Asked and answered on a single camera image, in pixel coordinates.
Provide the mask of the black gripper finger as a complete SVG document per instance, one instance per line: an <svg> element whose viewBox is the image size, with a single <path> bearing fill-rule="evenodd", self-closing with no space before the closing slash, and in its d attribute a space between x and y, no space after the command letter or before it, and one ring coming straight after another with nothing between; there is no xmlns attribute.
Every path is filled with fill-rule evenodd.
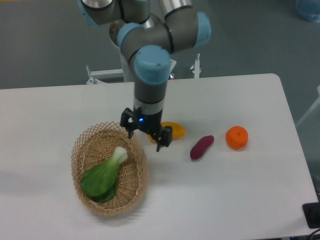
<svg viewBox="0 0 320 240"><path fill-rule="evenodd" d="M159 152L162 147L169 147L173 139L173 130L171 126L161 127L155 138L157 143L156 151Z"/></svg>
<svg viewBox="0 0 320 240"><path fill-rule="evenodd" d="M134 113L128 107L122 112L120 118L120 126L125 128L128 133L128 138L131 139L134 135L135 130L135 123L132 121L130 122L129 119L134 116Z"/></svg>

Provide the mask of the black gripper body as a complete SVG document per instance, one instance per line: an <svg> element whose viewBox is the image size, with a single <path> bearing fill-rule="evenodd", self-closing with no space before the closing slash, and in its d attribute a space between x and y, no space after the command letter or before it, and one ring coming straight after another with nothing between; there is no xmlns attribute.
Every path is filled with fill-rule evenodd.
<svg viewBox="0 0 320 240"><path fill-rule="evenodd" d="M158 137L162 129L162 112L161 110L155 114L144 114L141 107L135 108L133 111L133 122L136 129L153 137Z"/></svg>

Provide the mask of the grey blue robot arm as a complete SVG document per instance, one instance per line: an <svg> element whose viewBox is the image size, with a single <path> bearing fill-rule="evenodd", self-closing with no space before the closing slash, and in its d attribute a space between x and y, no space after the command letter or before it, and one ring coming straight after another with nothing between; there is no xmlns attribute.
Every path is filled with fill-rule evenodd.
<svg viewBox="0 0 320 240"><path fill-rule="evenodd" d="M121 114L120 125L130 137L135 130L150 135L158 148L172 142L172 128L161 125L171 54L206 44L212 35L209 17L190 0L161 0L164 22L146 27L151 19L147 0L80 0L91 26L121 21L116 45L134 82L133 109Z"/></svg>

